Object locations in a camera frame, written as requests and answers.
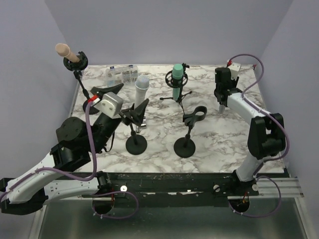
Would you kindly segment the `grey metal microphone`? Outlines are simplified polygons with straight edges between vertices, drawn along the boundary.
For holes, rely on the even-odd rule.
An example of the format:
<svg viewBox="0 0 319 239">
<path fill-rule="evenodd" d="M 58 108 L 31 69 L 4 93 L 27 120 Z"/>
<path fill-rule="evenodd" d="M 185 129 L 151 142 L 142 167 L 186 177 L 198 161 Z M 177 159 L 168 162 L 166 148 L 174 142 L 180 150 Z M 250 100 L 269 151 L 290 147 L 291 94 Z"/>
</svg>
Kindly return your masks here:
<svg viewBox="0 0 319 239">
<path fill-rule="evenodd" d="M 219 112 L 220 114 L 223 114 L 224 111 L 225 111 L 225 108 L 226 108 L 226 107 L 225 107 L 224 105 L 219 105 L 219 111 L 218 111 L 218 112 Z"/>
</svg>

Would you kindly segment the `black white-mic stand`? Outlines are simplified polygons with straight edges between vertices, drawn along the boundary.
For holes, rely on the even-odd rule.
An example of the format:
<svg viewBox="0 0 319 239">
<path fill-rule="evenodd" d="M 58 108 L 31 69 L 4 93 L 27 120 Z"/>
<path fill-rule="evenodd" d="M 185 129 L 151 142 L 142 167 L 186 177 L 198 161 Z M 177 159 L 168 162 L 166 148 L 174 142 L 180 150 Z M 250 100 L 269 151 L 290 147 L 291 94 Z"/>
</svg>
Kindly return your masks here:
<svg viewBox="0 0 319 239">
<path fill-rule="evenodd" d="M 126 141 L 126 150 L 128 153 L 132 155 L 140 155 L 145 152 L 147 148 L 147 140 L 142 136 L 137 134 L 134 130 L 133 125 L 140 126 L 141 123 L 132 123 L 130 117 L 131 107 L 128 109 L 121 110 L 120 116 L 122 119 L 122 123 L 126 126 L 129 126 L 131 129 L 131 136 Z"/>
</svg>

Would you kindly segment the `white microphone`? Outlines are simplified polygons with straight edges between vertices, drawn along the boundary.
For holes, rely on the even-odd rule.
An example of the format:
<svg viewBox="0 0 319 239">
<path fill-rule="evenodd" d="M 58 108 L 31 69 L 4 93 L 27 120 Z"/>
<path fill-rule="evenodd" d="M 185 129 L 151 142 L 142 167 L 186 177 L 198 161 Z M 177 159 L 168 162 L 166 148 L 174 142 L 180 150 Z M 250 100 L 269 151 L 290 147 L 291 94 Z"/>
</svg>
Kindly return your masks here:
<svg viewBox="0 0 319 239">
<path fill-rule="evenodd" d="M 150 87 L 150 80 L 146 75 L 139 75 L 135 81 L 135 109 L 145 100 L 145 95 Z"/>
</svg>

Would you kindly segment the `black mic stand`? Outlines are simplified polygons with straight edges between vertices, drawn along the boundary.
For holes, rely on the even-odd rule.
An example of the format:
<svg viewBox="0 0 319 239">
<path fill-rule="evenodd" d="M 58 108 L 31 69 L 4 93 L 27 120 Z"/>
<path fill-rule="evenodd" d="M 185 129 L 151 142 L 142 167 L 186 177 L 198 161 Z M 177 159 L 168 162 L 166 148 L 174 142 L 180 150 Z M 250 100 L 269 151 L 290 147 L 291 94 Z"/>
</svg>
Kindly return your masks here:
<svg viewBox="0 0 319 239">
<path fill-rule="evenodd" d="M 193 140 L 191 139 L 191 131 L 193 130 L 196 122 L 205 119 L 206 114 L 207 107 L 198 106 L 191 114 L 183 115 L 182 122 L 186 127 L 188 127 L 188 131 L 185 137 L 177 139 L 174 143 L 173 148 L 177 156 L 181 158 L 189 158 L 194 155 L 196 146 Z"/>
</svg>

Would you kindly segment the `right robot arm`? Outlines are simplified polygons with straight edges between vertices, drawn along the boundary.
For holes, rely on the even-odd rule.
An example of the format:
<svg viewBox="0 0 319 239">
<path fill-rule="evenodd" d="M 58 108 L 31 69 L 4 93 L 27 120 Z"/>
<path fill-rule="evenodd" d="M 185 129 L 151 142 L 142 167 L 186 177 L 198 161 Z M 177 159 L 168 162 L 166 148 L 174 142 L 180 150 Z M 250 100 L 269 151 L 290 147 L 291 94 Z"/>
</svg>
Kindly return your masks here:
<svg viewBox="0 0 319 239">
<path fill-rule="evenodd" d="M 247 183 L 261 168 L 265 161 L 276 156 L 286 148 L 283 132 L 284 120 L 279 113 L 271 114 L 242 96 L 237 88 L 238 78 L 233 78 L 231 69 L 215 69 L 214 95 L 219 102 L 219 113 L 226 108 L 236 112 L 249 126 L 247 146 L 249 153 L 241 166 L 235 170 L 237 178 L 229 183 L 230 191 L 241 195 L 247 190 Z"/>
</svg>

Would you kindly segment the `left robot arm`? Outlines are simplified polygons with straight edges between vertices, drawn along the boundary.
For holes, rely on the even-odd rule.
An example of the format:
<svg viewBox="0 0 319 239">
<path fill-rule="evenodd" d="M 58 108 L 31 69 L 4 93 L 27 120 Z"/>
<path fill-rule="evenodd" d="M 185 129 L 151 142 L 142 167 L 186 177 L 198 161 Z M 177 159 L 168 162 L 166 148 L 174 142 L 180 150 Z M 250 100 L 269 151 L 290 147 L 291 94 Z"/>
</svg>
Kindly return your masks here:
<svg viewBox="0 0 319 239">
<path fill-rule="evenodd" d="M 149 104 L 146 98 L 123 109 L 122 87 L 98 89 L 87 100 L 85 119 L 67 118 L 56 130 L 58 143 L 37 165 L 17 178 L 1 179 L 2 213 L 28 215 L 56 200 L 115 194 L 109 175 L 97 169 L 97 154 L 106 150 L 120 124 L 141 125 Z"/>
</svg>

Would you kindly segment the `teal microphone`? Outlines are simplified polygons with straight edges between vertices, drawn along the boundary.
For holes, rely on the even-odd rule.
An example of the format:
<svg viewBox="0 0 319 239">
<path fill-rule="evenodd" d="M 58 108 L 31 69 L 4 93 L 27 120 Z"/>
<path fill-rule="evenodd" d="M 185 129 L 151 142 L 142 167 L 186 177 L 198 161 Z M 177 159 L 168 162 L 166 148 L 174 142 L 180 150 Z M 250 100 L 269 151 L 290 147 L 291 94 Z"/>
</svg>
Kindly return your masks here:
<svg viewBox="0 0 319 239">
<path fill-rule="evenodd" d="M 179 93 L 180 93 L 180 83 L 183 79 L 183 65 L 182 64 L 175 64 L 172 69 L 171 73 L 172 85 L 176 86 L 173 88 L 172 96 L 175 101 L 178 100 Z"/>
</svg>

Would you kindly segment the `beige microphone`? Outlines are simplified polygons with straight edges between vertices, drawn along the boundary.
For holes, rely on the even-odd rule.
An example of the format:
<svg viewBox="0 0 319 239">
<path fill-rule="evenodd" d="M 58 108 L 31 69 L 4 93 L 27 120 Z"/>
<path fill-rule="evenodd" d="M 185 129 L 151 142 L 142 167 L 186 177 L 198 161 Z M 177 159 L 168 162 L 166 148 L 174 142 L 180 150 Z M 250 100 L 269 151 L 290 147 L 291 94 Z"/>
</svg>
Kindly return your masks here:
<svg viewBox="0 0 319 239">
<path fill-rule="evenodd" d="M 72 63 L 78 63 L 80 61 L 77 55 L 70 50 L 70 47 L 67 44 L 56 44 L 55 51 L 59 56 L 66 58 Z"/>
</svg>

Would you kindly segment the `small chrome metal block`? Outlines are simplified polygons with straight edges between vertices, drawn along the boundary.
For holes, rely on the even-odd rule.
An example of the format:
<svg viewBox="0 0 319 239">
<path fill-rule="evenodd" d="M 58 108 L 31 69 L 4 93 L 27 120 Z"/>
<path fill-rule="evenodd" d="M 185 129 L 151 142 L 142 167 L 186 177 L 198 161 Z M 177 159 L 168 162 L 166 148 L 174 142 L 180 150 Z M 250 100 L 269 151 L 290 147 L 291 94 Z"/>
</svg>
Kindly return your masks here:
<svg viewBox="0 0 319 239">
<path fill-rule="evenodd" d="M 141 125 L 140 126 L 137 125 L 136 129 L 141 130 L 141 129 L 146 128 L 146 127 L 147 127 L 147 119 L 146 119 L 146 116 L 144 116 Z"/>
</svg>

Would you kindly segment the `clear plastic screw box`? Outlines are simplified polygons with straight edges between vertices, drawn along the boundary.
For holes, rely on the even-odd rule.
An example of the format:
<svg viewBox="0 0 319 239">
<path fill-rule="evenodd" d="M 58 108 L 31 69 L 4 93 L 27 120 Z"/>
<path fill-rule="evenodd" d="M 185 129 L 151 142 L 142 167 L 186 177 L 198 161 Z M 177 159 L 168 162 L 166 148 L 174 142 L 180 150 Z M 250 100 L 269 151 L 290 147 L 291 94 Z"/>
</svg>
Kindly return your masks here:
<svg viewBox="0 0 319 239">
<path fill-rule="evenodd" d="M 106 86 L 113 87 L 120 83 L 125 85 L 134 84 L 139 76 L 136 65 L 110 66 L 106 70 Z"/>
</svg>

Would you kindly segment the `black tall shock mount stand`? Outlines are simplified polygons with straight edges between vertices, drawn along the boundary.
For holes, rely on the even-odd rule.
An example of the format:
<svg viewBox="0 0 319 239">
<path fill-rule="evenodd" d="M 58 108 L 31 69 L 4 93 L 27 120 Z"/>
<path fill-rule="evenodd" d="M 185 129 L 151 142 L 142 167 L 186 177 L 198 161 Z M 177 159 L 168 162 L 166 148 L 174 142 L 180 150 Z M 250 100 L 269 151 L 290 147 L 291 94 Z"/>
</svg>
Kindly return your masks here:
<svg viewBox="0 0 319 239">
<path fill-rule="evenodd" d="M 88 66 L 88 58 L 83 51 L 78 52 L 78 55 L 70 51 L 63 59 L 64 66 L 72 71 L 75 79 L 78 81 L 82 88 L 83 95 L 86 97 L 86 101 L 83 103 L 83 111 L 86 111 L 88 100 L 90 99 L 89 92 L 86 90 L 82 83 L 84 70 Z"/>
</svg>

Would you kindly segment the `black tripod shock mount stand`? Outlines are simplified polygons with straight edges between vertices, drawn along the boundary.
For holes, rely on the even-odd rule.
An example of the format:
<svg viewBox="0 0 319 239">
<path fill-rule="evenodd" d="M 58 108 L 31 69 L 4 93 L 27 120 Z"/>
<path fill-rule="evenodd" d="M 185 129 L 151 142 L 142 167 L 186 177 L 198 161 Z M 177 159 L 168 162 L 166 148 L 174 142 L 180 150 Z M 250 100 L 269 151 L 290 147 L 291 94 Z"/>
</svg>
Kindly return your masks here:
<svg viewBox="0 0 319 239">
<path fill-rule="evenodd" d="M 186 69 L 190 68 L 189 65 L 182 63 L 182 64 L 174 64 L 171 71 L 167 72 L 165 76 L 165 83 L 167 86 L 172 88 L 172 96 L 171 97 L 160 97 L 160 100 L 174 100 L 176 103 L 180 105 L 182 108 L 183 113 L 184 107 L 182 104 L 182 100 L 187 96 L 192 94 L 192 91 L 183 94 L 183 87 L 188 82 L 188 75 L 186 73 Z"/>
</svg>

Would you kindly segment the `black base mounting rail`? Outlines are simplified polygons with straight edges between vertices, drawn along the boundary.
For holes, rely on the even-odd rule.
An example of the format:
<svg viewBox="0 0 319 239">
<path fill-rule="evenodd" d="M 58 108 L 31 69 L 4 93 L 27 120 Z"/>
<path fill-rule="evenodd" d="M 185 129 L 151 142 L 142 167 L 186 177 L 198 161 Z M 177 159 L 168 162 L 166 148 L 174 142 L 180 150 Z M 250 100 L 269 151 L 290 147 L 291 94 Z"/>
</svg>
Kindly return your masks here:
<svg viewBox="0 0 319 239">
<path fill-rule="evenodd" d="M 226 207 L 228 197 L 257 196 L 255 180 L 240 182 L 233 173 L 98 173 L 93 196 L 115 207 Z"/>
</svg>

